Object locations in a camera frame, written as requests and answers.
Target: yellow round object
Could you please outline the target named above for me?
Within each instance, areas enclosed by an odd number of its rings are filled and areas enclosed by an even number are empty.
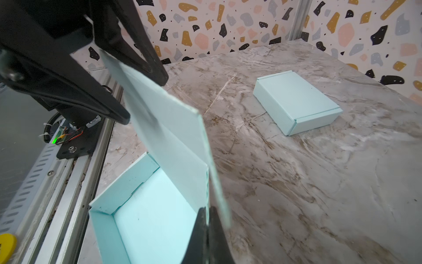
[[[12,234],[0,235],[0,264],[6,264],[16,248],[16,237]]]

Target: patterned wall panel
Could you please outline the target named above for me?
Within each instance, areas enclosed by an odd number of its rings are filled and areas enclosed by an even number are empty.
[[[164,64],[287,41],[299,0],[136,0],[141,21]],[[133,46],[126,30],[123,38]],[[90,44],[72,56],[103,67]]]
[[[301,37],[422,105],[422,0],[313,0]]]

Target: screw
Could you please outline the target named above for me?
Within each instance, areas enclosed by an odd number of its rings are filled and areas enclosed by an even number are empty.
[[[69,152],[70,152],[70,153],[74,153],[76,150],[77,150],[77,148],[76,148],[76,147],[74,147],[74,146],[71,146],[71,147],[69,148]]]

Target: marble table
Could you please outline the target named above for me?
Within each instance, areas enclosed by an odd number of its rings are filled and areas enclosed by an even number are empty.
[[[165,68],[164,88],[203,114],[236,263],[420,263],[422,107],[302,40]],[[252,91],[287,70],[343,114],[284,136]],[[97,195],[144,151],[117,124]],[[79,263],[101,263],[90,223]]]

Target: black corrugated cable sleeve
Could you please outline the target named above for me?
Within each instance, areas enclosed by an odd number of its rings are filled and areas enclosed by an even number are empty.
[[[47,125],[44,128],[44,142],[45,143],[50,143],[51,138],[50,138],[49,134],[50,134],[51,126],[54,124],[54,122],[56,122],[57,118],[59,118],[60,116],[61,116],[61,114],[59,112],[57,112],[47,122]]]

